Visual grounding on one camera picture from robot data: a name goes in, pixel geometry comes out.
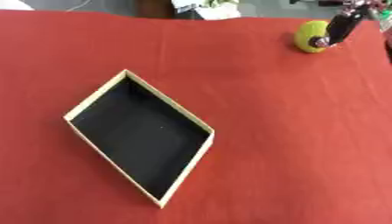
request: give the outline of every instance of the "open box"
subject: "open box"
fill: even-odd
[[[214,130],[124,70],[64,119],[161,208],[214,140]]]

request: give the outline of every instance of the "robotic arm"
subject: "robotic arm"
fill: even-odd
[[[343,5],[343,10],[326,27],[325,35],[309,38],[308,46],[334,46],[343,42],[364,18],[385,20],[392,12],[392,0],[344,0]]]

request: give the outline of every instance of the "yellow-green ball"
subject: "yellow-green ball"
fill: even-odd
[[[302,24],[294,35],[296,46],[307,53],[320,53],[325,50],[323,47],[312,47],[309,40],[313,37],[324,37],[326,35],[326,21],[309,21]]]

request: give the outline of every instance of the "white object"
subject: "white object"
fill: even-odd
[[[206,0],[171,0],[174,8],[182,8],[191,4],[203,5]]]
[[[18,0],[0,0],[0,10],[33,11],[34,9]]]
[[[238,11],[236,3],[223,3],[215,8],[197,8],[196,11],[205,20],[219,20],[226,18],[240,18],[241,13]]]
[[[196,5],[195,10],[205,20],[219,20],[226,18],[240,18],[241,13],[238,10],[239,0],[233,3],[221,3],[215,7],[209,7],[206,0],[171,0],[174,8],[186,8],[190,5]]]

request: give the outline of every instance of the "floor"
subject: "floor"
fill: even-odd
[[[70,10],[85,0],[22,0],[36,10]],[[89,0],[75,11],[104,11],[135,16],[135,0]],[[318,7],[316,3],[289,4],[289,0],[241,0],[239,5],[244,17],[269,18],[330,18],[337,8]]]

